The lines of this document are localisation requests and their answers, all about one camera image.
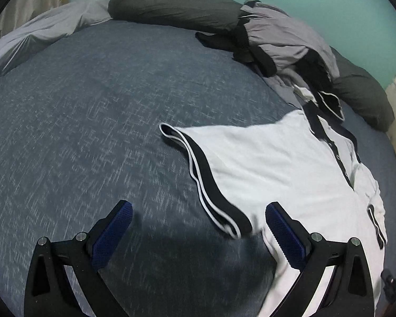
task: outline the blue gripper pad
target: blue gripper pad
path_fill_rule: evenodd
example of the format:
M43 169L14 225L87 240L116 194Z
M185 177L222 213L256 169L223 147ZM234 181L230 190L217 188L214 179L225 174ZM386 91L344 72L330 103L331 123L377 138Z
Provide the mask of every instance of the blue gripper pad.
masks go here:
M279 243L290 266L302 271L307 264L305 247L291 226L286 222L281 212L277 210L276 204L278 203L271 203L266 207L267 225L276 238L277 243ZM284 210L283 213L285 217L288 217L292 221Z
M132 217L132 204L125 202L92 245L91 264L95 271L105 267L110 261L118 243L132 222Z

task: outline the dark gray pillow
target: dark gray pillow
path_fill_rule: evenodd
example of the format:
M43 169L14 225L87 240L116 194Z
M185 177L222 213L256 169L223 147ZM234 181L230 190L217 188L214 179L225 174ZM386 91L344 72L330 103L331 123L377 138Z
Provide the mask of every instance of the dark gray pillow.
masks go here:
M365 69L343 57L332 48L340 77L333 81L334 93L345 101L374 129L386 132L394 113L382 86Z
M241 7L233 0L110 0L109 13L116 20L224 34L235 28Z

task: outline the white t-shirt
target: white t-shirt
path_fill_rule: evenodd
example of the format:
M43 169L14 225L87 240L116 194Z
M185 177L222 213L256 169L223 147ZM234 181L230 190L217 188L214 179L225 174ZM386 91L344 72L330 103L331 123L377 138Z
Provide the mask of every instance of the white t-shirt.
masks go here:
M314 136L301 110L288 113L277 123L247 128L161 124L166 137L187 149L191 176L214 223L234 238L263 233L277 268L259 316L270 316L299 275L266 224L265 208L274 201L309 233L345 243L359 238L370 269L375 305L380 296L386 236L378 184L359 163L351 140L336 133L324 119L320 122L336 144L352 186L327 143ZM326 269L304 316L316 312L332 270Z

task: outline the bolt head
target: bolt head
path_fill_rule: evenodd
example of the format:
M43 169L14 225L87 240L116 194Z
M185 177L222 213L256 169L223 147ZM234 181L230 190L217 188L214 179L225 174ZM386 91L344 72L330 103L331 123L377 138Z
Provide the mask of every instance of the bolt head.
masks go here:
M319 233L315 232L315 233L311 234L311 238L316 242L320 242L323 239L323 236L321 236Z
M76 235L77 241L83 241L85 238L87 238L87 234L85 232L80 232Z
M356 237L352 237L351 238L351 242L352 242L353 245L356 245L356 246L361 244L361 241L358 238L356 238Z
M47 243L47 237L41 237L37 241L38 245L44 245Z

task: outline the blue-gray bedsheet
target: blue-gray bedsheet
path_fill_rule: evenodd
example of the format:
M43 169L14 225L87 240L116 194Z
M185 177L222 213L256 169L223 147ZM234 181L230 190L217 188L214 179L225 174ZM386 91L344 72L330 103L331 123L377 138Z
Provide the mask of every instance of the blue-gray bedsheet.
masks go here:
M380 185L396 275L394 151L344 109ZM158 124L247 126L291 110L231 54L169 26L109 21L19 65L0 78L1 297L22 316L36 240L88 231L126 199L133 223L100 273L131 316L256 316L275 261L260 235L229 240L214 228Z

